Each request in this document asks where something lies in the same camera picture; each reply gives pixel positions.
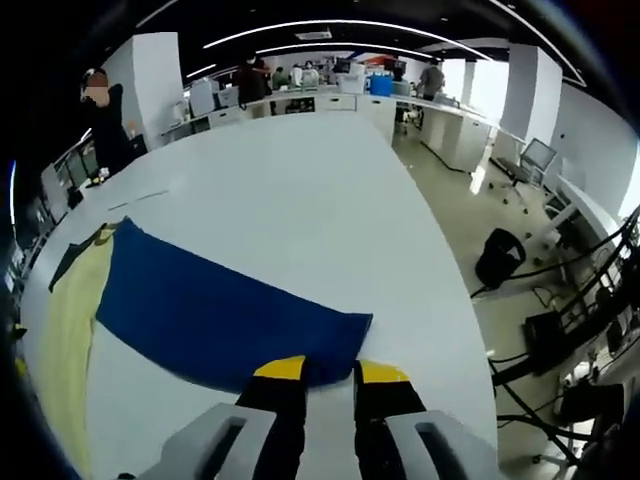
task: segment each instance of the ceiling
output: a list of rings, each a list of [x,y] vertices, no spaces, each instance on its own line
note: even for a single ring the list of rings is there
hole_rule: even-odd
[[[23,34],[14,39],[9,52],[9,63],[15,73],[10,91],[15,94],[8,99],[8,112],[20,127],[18,135],[11,138],[11,153],[13,158],[21,160],[23,172],[32,169],[37,173],[77,141],[87,128],[78,111],[80,76],[87,68],[102,64],[134,33],[177,31],[184,76],[213,63],[218,69],[234,65],[250,51],[296,43],[295,33],[317,31],[322,25],[269,30],[203,49],[205,44],[229,35],[283,22],[358,19],[398,24],[455,40],[490,37],[537,44],[558,61],[567,78],[575,79],[574,72],[553,49],[509,15],[508,8],[504,11],[492,4],[496,1],[323,0],[314,5],[287,2],[267,5],[257,0],[174,0],[169,3],[167,0],[67,0],[45,2],[37,10],[24,2],[25,12],[17,20]],[[584,19],[579,22],[590,36],[607,45],[612,34],[602,34],[598,26],[615,25],[615,22],[607,23],[599,15],[602,10],[595,7],[604,8],[606,2],[564,0],[561,2],[563,16],[558,15],[558,11],[541,11],[544,3],[541,0],[535,1],[537,9],[525,0],[500,1],[511,4],[512,12],[526,18],[565,53],[581,70],[591,94],[614,107],[619,105],[586,61],[584,52],[579,52],[567,40],[571,38],[572,22],[563,23],[569,15],[579,15],[578,18]],[[612,15],[617,11],[611,10],[611,4],[623,5],[622,0],[607,3],[606,11]],[[166,8],[149,18],[162,6]],[[333,42],[389,45],[409,50],[441,42],[391,28],[330,25],[329,29]],[[508,59],[506,49],[479,50],[497,60]],[[460,49],[440,51],[438,56],[476,58]]]

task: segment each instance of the black office chair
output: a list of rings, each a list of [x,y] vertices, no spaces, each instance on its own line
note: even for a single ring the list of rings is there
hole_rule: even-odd
[[[520,154],[519,164],[510,162],[504,158],[491,159],[491,162],[511,180],[510,183],[500,185],[500,187],[515,192],[524,206],[524,213],[528,214],[529,209],[522,194],[518,191],[517,185],[518,183],[526,183],[534,188],[542,188],[547,170],[557,156],[558,152],[537,138],[534,138],[531,140],[531,143],[527,145],[524,152]],[[489,183],[489,188],[495,188],[494,184]],[[509,200],[505,197],[502,203],[507,205]]]

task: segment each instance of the white desk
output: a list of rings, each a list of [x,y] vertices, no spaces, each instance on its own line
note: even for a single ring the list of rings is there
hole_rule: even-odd
[[[380,97],[370,94],[340,93],[333,85],[322,85],[317,89],[294,89],[276,91],[273,95],[248,104],[248,107],[267,102],[283,102],[313,98],[316,112],[352,111],[367,118],[391,144],[395,126],[397,103],[408,103],[422,108],[425,121],[420,135],[421,141],[434,151],[445,164],[462,172],[473,173],[484,165],[483,157],[514,158],[522,149],[524,141],[500,128],[499,124],[464,107],[449,105],[403,95]],[[169,141],[177,140],[187,124],[194,121],[209,122],[210,128],[239,123],[251,119],[238,107],[217,110],[169,129],[163,135]]]
[[[573,183],[562,176],[558,176],[559,188],[566,195],[572,205],[578,209],[580,214],[587,221],[589,226],[600,239],[605,239],[620,228],[620,223],[609,215],[589,195],[576,187]],[[620,242],[619,238],[612,241],[615,248]]]
[[[330,155],[314,147],[327,139],[339,146]],[[399,366],[428,409],[450,412],[497,446],[485,348],[456,261],[410,175],[358,116],[300,114],[217,128],[150,152],[92,192],[54,231],[27,285],[30,368],[37,369],[46,285],[67,243],[124,215],[295,295],[373,312],[361,357]],[[236,399],[175,378],[99,323],[88,377],[96,480],[142,472],[172,433]],[[360,478],[351,379],[310,392],[298,477]]]

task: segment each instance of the white table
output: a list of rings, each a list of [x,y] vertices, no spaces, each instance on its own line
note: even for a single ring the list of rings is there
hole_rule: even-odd
[[[587,221],[589,226],[600,239],[605,239],[620,228],[618,220],[614,219],[584,191],[580,190],[573,183],[562,176],[558,176],[559,189],[569,199],[580,214]],[[613,248],[620,242],[619,237],[612,240]]]
[[[485,348],[456,261],[395,153],[359,116],[300,114],[221,127],[154,150],[95,189],[53,233],[27,285],[31,369],[46,285],[67,244],[124,215],[151,235],[295,295],[373,312],[361,357],[397,365],[428,409],[451,413],[497,446]],[[97,480],[144,471],[172,433],[236,399],[175,378],[99,323],[88,377]],[[353,444],[352,380],[310,392],[298,478],[359,479]]]

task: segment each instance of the trash bin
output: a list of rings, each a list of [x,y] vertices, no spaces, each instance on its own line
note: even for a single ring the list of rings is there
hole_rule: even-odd
[[[478,279],[490,290],[498,288],[527,259],[524,246],[512,233],[496,228],[476,263]]]

